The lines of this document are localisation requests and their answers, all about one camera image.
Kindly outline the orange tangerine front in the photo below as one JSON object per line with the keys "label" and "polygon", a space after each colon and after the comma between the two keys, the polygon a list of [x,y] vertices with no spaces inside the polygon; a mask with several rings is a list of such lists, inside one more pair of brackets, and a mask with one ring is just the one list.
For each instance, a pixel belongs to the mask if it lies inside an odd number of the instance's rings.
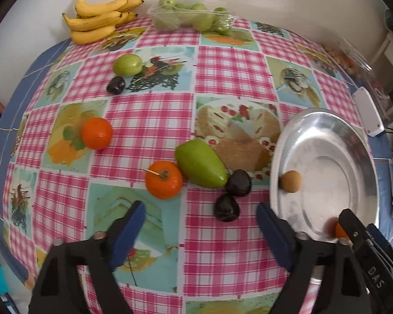
{"label": "orange tangerine front", "polygon": [[334,229],[334,235],[337,239],[346,239],[350,240],[349,236],[346,234],[346,232],[343,230],[339,222],[336,223],[335,229]]}

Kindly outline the small brown longan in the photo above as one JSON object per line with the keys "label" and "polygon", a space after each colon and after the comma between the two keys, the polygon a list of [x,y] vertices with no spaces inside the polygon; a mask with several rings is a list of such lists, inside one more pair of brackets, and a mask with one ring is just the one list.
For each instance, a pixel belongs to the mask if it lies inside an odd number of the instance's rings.
{"label": "small brown longan", "polygon": [[280,188],[287,193],[297,193],[302,186],[302,175],[295,170],[289,170],[279,178]]}

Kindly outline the dark plum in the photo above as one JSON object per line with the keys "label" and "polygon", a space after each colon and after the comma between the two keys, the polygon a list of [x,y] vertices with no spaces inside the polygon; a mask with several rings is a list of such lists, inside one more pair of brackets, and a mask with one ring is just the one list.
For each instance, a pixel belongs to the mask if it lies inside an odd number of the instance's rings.
{"label": "dark plum", "polygon": [[107,85],[106,91],[109,94],[119,95],[125,89],[125,80],[122,76],[115,76]]}
{"label": "dark plum", "polygon": [[230,194],[222,194],[214,204],[214,217],[225,223],[233,222],[240,216],[240,206]]}
{"label": "dark plum", "polygon": [[248,173],[242,169],[237,169],[228,178],[225,185],[225,191],[227,194],[233,197],[244,197],[247,196],[252,189],[252,181]]}

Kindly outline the orange tangerine with stem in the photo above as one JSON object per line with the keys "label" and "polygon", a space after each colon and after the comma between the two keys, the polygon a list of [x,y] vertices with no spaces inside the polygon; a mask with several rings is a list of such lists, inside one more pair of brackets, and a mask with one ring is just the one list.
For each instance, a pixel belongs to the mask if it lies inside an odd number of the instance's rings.
{"label": "orange tangerine with stem", "polygon": [[184,177],[174,162],[157,161],[143,171],[145,188],[157,199],[171,199],[178,195],[183,187]]}

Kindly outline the large green mango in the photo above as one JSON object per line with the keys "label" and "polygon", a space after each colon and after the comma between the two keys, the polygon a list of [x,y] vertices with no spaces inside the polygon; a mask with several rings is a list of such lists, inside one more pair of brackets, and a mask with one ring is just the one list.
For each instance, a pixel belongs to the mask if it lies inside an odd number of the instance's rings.
{"label": "large green mango", "polygon": [[228,171],[214,150],[200,139],[189,140],[176,147],[174,157],[183,175],[207,189],[223,188]]}

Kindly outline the small green apple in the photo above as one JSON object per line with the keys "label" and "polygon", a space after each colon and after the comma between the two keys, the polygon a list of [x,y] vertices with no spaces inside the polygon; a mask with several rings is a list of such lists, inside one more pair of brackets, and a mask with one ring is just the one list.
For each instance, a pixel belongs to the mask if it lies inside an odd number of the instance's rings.
{"label": "small green apple", "polygon": [[132,77],[141,72],[143,61],[138,55],[121,55],[113,63],[113,72],[117,76]]}

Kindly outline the large steel plate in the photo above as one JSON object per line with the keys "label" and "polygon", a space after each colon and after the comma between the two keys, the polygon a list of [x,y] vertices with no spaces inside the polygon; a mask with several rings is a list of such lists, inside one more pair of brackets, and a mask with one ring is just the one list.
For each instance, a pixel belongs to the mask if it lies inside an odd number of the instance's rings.
{"label": "large steel plate", "polygon": [[[287,193],[279,186],[280,176],[289,170],[302,175],[297,193]],[[326,109],[306,109],[295,115],[275,147],[270,206],[296,233],[305,232],[322,242],[335,242],[331,231],[345,208],[364,225],[377,225],[375,165],[353,126]]]}

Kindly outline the clear tray of longans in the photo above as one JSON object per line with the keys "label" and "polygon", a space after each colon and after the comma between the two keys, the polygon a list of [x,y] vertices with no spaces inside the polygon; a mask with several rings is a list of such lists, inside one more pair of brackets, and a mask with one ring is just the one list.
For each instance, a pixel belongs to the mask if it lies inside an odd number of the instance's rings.
{"label": "clear tray of longans", "polygon": [[367,59],[345,38],[331,36],[322,41],[321,46],[352,80],[365,80],[375,77]]}

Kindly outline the checkered fruit tablecloth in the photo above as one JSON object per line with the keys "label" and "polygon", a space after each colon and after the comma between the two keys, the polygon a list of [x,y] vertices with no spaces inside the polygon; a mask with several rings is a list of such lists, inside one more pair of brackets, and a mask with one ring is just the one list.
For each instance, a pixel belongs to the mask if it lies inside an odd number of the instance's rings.
{"label": "checkered fruit tablecloth", "polygon": [[87,263],[91,236],[131,208],[101,256],[136,313],[257,313],[263,291],[325,268],[315,313],[393,313],[393,257],[370,223],[377,181],[355,81],[296,34],[158,33],[147,20],[40,57],[0,119],[0,243],[15,273]]}

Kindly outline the banana bunch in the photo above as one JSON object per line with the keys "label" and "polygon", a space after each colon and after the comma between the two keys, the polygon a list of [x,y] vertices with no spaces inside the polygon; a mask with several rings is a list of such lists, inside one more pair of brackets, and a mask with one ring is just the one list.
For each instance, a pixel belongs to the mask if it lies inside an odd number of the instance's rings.
{"label": "banana bunch", "polygon": [[138,17],[135,9],[144,2],[113,0],[105,4],[89,4],[86,0],[76,0],[76,17],[62,13],[62,18],[72,41],[77,45],[87,45],[112,36],[119,27],[134,21]]}

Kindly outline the clear tray of green fruit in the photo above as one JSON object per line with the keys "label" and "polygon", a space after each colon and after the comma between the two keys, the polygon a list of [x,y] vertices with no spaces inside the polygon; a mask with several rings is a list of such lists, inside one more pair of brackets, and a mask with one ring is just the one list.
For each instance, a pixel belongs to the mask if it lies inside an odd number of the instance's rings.
{"label": "clear tray of green fruit", "polygon": [[148,9],[148,16],[160,31],[225,32],[236,19],[223,0],[159,0]]}

